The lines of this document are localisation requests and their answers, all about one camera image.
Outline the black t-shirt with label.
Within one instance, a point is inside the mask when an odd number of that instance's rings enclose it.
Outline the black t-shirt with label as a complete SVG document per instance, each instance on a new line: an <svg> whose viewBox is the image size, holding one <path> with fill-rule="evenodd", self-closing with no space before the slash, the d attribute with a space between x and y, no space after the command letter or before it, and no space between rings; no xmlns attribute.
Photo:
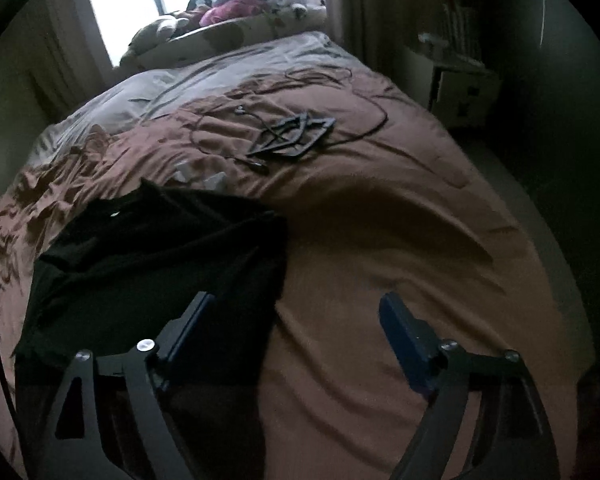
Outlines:
<svg viewBox="0 0 600 480"><path fill-rule="evenodd" d="M128 352L208 292L214 303L160 404L199 479L262 478L258 390L284 288L287 229L260 200L149 182L93 200L72 219L35 261L15 350L30 476L39 479L47 419L76 354Z"/></svg>

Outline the black clothes hanger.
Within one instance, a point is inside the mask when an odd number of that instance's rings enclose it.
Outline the black clothes hanger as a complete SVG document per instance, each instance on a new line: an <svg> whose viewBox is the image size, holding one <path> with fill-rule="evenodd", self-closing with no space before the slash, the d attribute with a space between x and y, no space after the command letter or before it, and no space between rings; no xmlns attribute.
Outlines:
<svg viewBox="0 0 600 480"><path fill-rule="evenodd" d="M284 117L278 122L258 118L262 129L246 151L249 158L269 162L298 162L310 151L318 148L332 132L336 119L313 117L308 112Z"/></svg>

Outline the brown wrinkled blanket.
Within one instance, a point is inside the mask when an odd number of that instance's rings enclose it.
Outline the brown wrinkled blanket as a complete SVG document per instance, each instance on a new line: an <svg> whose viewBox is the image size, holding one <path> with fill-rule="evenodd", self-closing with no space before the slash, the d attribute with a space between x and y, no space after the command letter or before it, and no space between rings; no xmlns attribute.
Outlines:
<svg viewBox="0 0 600 480"><path fill-rule="evenodd" d="M313 105L336 115L338 144L266 177L228 160L267 113ZM51 162L23 169L0 198L0 325L20 334L36 252L93 198L188 162L193 184L224 172L269 200L298 238L265 360L260 408L270 479L381 479L424 404L407 388L378 322L396 290L472 351L519 350L540 387L562 478L577 463L570 348L540 257L522 225L426 110L368 70L296 70L247 80L127 132L93 129Z"/></svg>

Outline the grey bed sheet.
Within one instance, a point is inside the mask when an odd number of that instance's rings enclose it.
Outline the grey bed sheet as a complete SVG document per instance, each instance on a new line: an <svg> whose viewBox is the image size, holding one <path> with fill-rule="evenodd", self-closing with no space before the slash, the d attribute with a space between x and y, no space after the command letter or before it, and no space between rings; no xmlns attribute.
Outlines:
<svg viewBox="0 0 600 480"><path fill-rule="evenodd" d="M302 32L243 47L183 67L158 68L135 74L87 101L34 141L26 164L49 164L82 145L97 126L109 134L128 131L172 113L183 104L218 96L245 80L295 68L355 67L360 60L337 46L324 32Z"/></svg>

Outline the grey plush toy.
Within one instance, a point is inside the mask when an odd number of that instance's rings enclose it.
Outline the grey plush toy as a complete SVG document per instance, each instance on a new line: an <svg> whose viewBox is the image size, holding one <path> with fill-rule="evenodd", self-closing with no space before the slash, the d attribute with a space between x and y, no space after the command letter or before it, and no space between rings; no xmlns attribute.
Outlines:
<svg viewBox="0 0 600 480"><path fill-rule="evenodd" d="M129 49L140 55L169 41L180 29L189 24L188 18L163 15L139 30L132 38Z"/></svg>

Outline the patterned pillow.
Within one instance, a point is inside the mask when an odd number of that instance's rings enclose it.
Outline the patterned pillow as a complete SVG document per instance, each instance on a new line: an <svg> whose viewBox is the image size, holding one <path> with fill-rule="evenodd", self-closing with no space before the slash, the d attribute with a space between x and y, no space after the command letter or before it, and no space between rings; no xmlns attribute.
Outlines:
<svg viewBox="0 0 600 480"><path fill-rule="evenodd" d="M184 27L169 41L140 55L128 47L119 66L128 72L141 72L196 63L253 44L321 30L326 18L324 6L286 6L276 12L235 18L189 32Z"/></svg>

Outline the beige curtain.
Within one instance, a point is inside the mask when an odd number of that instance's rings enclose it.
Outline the beige curtain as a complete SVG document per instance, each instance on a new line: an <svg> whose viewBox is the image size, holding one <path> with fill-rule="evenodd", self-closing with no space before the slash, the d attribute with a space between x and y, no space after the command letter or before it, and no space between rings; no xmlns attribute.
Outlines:
<svg viewBox="0 0 600 480"><path fill-rule="evenodd" d="M422 0L326 0L328 36L376 72L390 75Z"/></svg>

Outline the pink plush toy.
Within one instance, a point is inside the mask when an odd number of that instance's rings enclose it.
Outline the pink plush toy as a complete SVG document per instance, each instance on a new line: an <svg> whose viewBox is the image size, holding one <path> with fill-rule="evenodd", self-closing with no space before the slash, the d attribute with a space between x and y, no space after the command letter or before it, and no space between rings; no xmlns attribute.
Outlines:
<svg viewBox="0 0 600 480"><path fill-rule="evenodd" d="M214 6L200 19L201 27L219 24L235 18L250 18L268 10L268 4L262 0L228 0Z"/></svg>

